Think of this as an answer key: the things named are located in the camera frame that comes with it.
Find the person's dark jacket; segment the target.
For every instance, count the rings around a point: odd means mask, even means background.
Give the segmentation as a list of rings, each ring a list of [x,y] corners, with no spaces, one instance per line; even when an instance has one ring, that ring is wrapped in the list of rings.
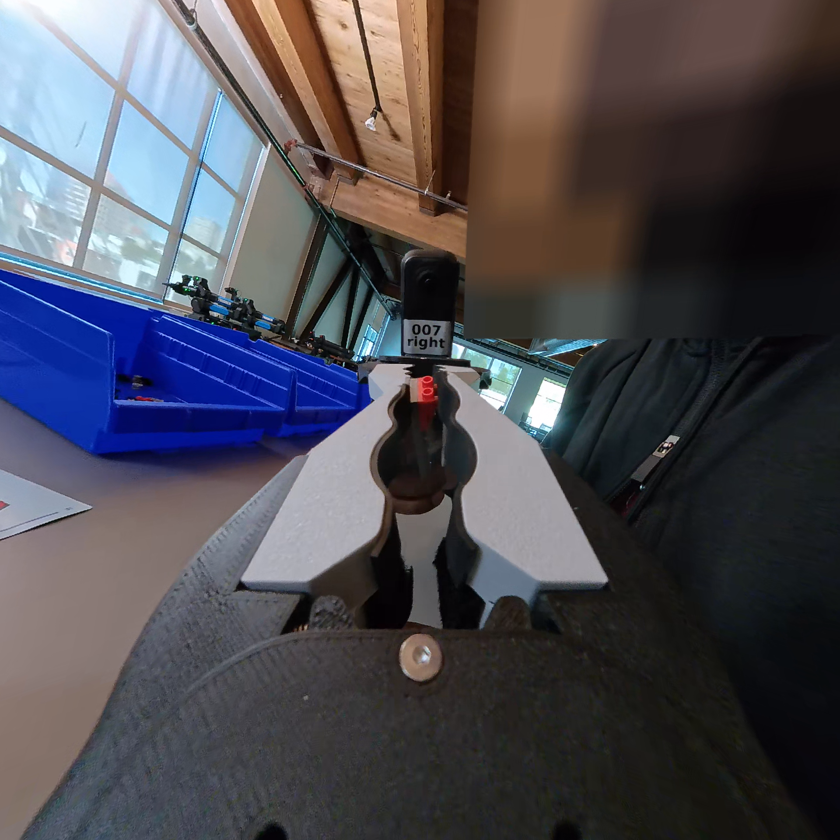
[[[577,364],[547,441],[615,511],[652,476],[627,523],[824,838],[838,838],[838,376],[837,334],[609,339]]]

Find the thin metal ceiling pipe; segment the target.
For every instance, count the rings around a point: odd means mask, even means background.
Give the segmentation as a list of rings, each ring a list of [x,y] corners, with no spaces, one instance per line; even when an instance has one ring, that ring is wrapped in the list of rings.
[[[336,165],[341,165],[341,166],[343,166],[343,167],[345,167],[349,170],[352,170],[355,173],[361,173],[361,174],[364,174],[364,175],[369,175],[369,176],[373,177],[374,179],[389,183],[393,186],[400,187],[400,188],[402,188],[404,190],[407,190],[411,193],[419,195],[420,197],[429,198],[437,204],[444,205],[446,207],[452,208],[454,210],[457,210],[457,211],[460,211],[460,212],[463,212],[463,213],[468,212],[467,205],[453,200],[450,197],[449,194],[444,196],[444,195],[440,195],[438,193],[435,193],[435,192],[431,191],[429,189],[429,185],[427,185],[426,187],[417,186],[417,185],[412,184],[410,182],[404,181],[400,178],[395,178],[394,176],[387,175],[387,174],[381,173],[381,172],[376,171],[376,170],[372,170],[371,168],[369,168],[365,165],[356,164],[356,163],[353,163],[351,161],[347,161],[347,160],[339,157],[338,155],[331,154],[330,152],[327,152],[327,151],[322,150],[320,148],[317,148],[315,146],[309,145],[307,143],[303,143],[303,142],[301,142],[297,139],[291,139],[291,140],[283,143],[283,150],[285,152],[290,152],[291,149],[300,149],[300,150],[306,151],[306,152],[310,153],[311,155],[324,158],[324,159],[326,159],[326,160],[328,160],[328,161],[330,161],[330,162],[332,162]]]

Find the background window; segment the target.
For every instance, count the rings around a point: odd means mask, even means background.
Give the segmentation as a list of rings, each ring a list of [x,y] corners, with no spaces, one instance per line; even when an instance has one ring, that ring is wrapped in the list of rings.
[[[564,394],[564,383],[544,378],[528,410],[527,425],[535,429],[550,430],[560,412]]]
[[[515,389],[522,368],[516,364],[473,350],[454,341],[453,357],[466,360],[479,371],[479,395],[500,412],[504,412]]]

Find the dark grey toy plate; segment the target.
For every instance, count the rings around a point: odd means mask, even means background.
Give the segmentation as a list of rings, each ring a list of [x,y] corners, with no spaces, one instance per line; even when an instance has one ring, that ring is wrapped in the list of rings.
[[[416,466],[421,478],[428,478],[441,466],[442,433],[437,419],[438,402],[415,402],[412,407],[411,433]]]

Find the blue plastic bin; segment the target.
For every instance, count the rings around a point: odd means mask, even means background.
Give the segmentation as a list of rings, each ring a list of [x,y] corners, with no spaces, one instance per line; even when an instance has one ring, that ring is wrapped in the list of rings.
[[[277,437],[333,431],[370,397],[352,372],[241,332],[163,316],[147,338],[154,369],[187,403],[266,408]]]
[[[359,411],[371,403],[368,385],[359,383],[356,371],[343,366],[341,359],[265,338],[245,339],[245,348],[292,371],[296,408],[335,404]]]
[[[1,396],[93,454],[260,440],[266,408],[183,401],[147,334],[161,311],[2,271]],[[163,403],[118,402],[116,374],[142,375]]]

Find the white instruction booklet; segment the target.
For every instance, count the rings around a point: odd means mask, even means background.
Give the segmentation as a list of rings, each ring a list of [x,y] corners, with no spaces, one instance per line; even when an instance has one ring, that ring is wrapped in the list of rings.
[[[1,540],[90,509],[81,501],[1,471]]]

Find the large grid window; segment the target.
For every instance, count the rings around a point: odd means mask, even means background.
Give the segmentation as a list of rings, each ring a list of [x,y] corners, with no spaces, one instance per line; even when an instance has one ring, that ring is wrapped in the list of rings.
[[[167,2],[2,2],[2,256],[227,285],[265,145]]]

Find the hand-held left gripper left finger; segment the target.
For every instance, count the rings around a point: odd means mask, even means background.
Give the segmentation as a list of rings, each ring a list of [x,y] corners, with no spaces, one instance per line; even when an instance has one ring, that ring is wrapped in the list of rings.
[[[407,622],[411,568],[378,466],[407,383],[385,378],[370,405],[303,459],[242,573],[244,588],[312,600],[335,596],[362,623]]]

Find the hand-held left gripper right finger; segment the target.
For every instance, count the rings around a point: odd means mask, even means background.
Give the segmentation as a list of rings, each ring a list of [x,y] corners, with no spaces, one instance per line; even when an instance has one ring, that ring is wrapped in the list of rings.
[[[539,444],[456,374],[435,381],[455,482],[446,569],[456,592],[482,602],[469,625],[486,625],[504,597],[531,609],[542,593],[604,589],[607,574]]]

